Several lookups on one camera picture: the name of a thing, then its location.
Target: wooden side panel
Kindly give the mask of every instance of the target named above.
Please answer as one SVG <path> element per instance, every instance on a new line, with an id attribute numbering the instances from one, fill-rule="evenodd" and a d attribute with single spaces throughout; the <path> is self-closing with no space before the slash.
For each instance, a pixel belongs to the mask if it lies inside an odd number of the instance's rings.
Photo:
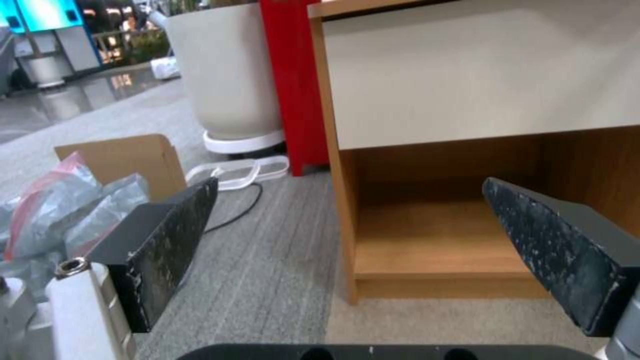
<path id="1" fill-rule="evenodd" d="M 353 154 L 350 152 L 340 152 L 338 150 L 331 84 L 324 50 L 322 20 L 320 18 L 311 19 L 310 23 L 311 36 L 314 43 L 314 54 L 316 57 L 318 86 L 320 88 L 320 98 L 322 102 L 324 131 L 326 133 L 326 143 L 329 150 L 329 161 L 331 163 L 331 174 L 333 177 L 333 189 L 336 196 L 338 215 L 340 216 L 340 235 L 342 238 L 342 254 L 344 257 L 348 300 L 354 304 L 357 301 L 353 271 L 355 263 L 355 229 L 358 210 L 355 164 L 353 163 Z"/>
<path id="2" fill-rule="evenodd" d="M 549 294 L 532 276 L 530 279 L 420 279 L 358 280 L 362 298 L 431 299 L 540 299 Z"/>
<path id="3" fill-rule="evenodd" d="M 583 202 L 640 236 L 640 126 L 548 135 L 542 158 L 549 195 Z"/>

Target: clear plastic bag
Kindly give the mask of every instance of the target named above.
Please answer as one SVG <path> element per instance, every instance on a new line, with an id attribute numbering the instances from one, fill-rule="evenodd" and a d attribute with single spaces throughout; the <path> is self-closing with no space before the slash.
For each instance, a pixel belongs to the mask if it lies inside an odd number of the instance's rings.
<path id="1" fill-rule="evenodd" d="M 4 204 L 0 204 L 0 261 L 4 259 L 4 248 L 6 248 L 6 244 L 9 242 L 11 233 L 9 231 L 11 216 L 13 215 L 15 207 L 18 205 L 18 201 L 20 201 L 20 198 L 16 197 Z"/>
<path id="2" fill-rule="evenodd" d="M 0 205 L 0 251 L 5 259 L 0 274 L 26 281 L 36 299 L 43 300 L 60 262 L 85 255 L 148 201 L 144 177 L 133 174 L 103 186 L 75 152 L 21 198 Z"/>
<path id="3" fill-rule="evenodd" d="M 4 258 L 31 258 L 60 250 L 64 234 L 95 207 L 102 185 L 77 152 L 36 180 L 20 197 Z"/>
<path id="4" fill-rule="evenodd" d="M 67 256 L 74 258 L 86 255 L 136 206 L 149 202 L 148 194 L 147 181 L 139 174 L 127 176 L 105 186 L 103 198 L 98 205 L 67 231 Z"/>

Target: display screen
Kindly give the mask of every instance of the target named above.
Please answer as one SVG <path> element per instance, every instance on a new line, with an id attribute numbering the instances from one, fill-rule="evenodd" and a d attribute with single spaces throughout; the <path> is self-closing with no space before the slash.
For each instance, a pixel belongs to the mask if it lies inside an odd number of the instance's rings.
<path id="1" fill-rule="evenodd" d="M 24 26 L 13 0 L 0 0 L 0 26 L 9 26 L 14 33 L 23 33 Z"/>
<path id="2" fill-rule="evenodd" d="M 74 0 L 17 0 L 17 3 L 30 31 L 82 25 L 82 17 Z"/>

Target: shiny floor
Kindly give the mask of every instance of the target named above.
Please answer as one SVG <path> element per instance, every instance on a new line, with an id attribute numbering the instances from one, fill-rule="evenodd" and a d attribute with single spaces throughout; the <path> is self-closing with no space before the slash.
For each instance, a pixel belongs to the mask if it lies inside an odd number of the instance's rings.
<path id="1" fill-rule="evenodd" d="M 55 90 L 0 99 L 0 143 L 72 119 L 162 84 L 147 66 L 112 69 Z"/>

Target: gray carpet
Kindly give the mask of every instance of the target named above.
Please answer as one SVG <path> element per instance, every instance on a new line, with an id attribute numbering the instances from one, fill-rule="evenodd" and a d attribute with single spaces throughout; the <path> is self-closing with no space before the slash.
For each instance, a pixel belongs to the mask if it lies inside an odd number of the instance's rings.
<path id="1" fill-rule="evenodd" d="M 165 134 L 184 170 L 214 160 L 181 81 L 172 81 L 0 145 L 0 199 L 55 166 L 55 145 L 145 133 Z M 328 172 L 265 182 L 248 216 L 204 236 L 185 287 L 154 330 L 136 336 L 138 357 L 173 359 L 228 342 L 553 343 L 586 352 L 603 343 L 583 336 L 552 300 L 363 300 L 352 307 L 340 290 L 332 298 L 340 271 L 330 183 Z M 239 213 L 254 196 L 254 188 L 223 193 L 210 223 Z"/>
<path id="2" fill-rule="evenodd" d="M 204 149 L 181 81 L 0 145 L 0 199 L 57 164 L 55 145 L 165 134 L 183 169 L 214 158 Z M 250 188 L 222 193 L 211 224 L 245 209 Z M 148 335 L 140 359 L 175 359 L 228 342 L 322 342 L 330 312 L 338 227 L 328 172 L 264 183 L 241 220 L 202 238 L 193 271 Z"/>

